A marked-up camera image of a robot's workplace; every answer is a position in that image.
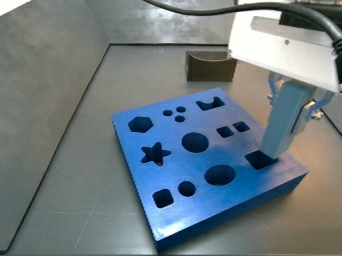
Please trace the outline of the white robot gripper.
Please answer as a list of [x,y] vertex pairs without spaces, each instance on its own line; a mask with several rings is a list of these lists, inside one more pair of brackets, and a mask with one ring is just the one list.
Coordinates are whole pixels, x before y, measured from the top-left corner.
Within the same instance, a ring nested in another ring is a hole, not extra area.
[[231,56],[270,71],[267,99],[274,105],[283,76],[316,86],[311,100],[300,108],[291,133],[298,135],[311,120],[323,116],[322,108],[342,92],[335,66],[332,40],[322,31],[279,24],[280,12],[256,10],[238,12],[231,28]]

